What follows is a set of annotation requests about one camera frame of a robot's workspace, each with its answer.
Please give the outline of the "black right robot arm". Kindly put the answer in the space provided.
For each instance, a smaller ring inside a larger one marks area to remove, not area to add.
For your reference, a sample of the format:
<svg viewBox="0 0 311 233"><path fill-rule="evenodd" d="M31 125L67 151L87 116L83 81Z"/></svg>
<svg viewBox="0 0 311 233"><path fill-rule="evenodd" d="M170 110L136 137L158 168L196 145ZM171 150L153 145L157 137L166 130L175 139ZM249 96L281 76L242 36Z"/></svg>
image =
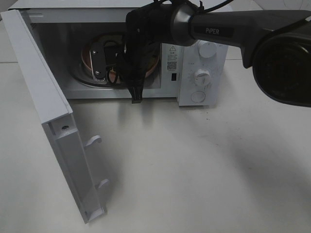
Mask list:
<svg viewBox="0 0 311 233"><path fill-rule="evenodd" d="M308 10L222 12L188 0L155 0L126 15L116 73L132 103L143 99L144 79L161 43L191 46L197 40L237 47L245 68L269 98L311 105L311 13Z"/></svg>

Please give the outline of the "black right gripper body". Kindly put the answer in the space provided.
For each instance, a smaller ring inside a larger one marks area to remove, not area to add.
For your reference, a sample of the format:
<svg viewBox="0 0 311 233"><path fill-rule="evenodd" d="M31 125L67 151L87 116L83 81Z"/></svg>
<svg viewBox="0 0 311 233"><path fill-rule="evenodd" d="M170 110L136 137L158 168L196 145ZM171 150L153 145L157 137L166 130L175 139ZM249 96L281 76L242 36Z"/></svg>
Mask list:
<svg viewBox="0 0 311 233"><path fill-rule="evenodd" d="M132 103L143 100L144 81L148 63L158 43L151 40L122 37L122 43L115 53L116 62L106 69L106 79L110 84L118 80L125 84Z"/></svg>

